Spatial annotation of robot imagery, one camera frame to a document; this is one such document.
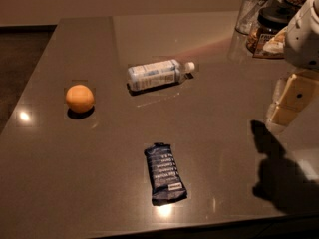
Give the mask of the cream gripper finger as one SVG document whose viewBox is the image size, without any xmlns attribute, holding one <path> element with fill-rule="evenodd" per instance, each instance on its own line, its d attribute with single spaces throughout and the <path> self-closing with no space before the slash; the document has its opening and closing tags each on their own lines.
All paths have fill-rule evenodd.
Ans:
<svg viewBox="0 0 319 239">
<path fill-rule="evenodd" d="M 319 96 L 318 72 L 294 72 L 287 78 L 281 103 L 271 103 L 265 125 L 273 134 L 282 133 L 297 116 Z"/>
<path fill-rule="evenodd" d="M 281 98 L 283 95 L 283 92 L 285 90 L 285 86 L 286 86 L 286 80 L 285 79 L 279 79 L 276 82 L 275 88 L 274 88 L 274 92 L 273 92 L 273 96 L 272 96 L 272 102 L 277 105 L 277 106 L 282 106 L 281 103 Z"/>
</svg>

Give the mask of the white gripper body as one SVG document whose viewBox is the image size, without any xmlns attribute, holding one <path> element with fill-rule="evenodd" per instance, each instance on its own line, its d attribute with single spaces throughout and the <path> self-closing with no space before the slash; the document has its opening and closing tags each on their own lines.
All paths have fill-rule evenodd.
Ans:
<svg viewBox="0 0 319 239">
<path fill-rule="evenodd" d="M 319 0 L 307 0 L 290 20 L 284 58 L 298 68 L 319 69 Z"/>
</svg>

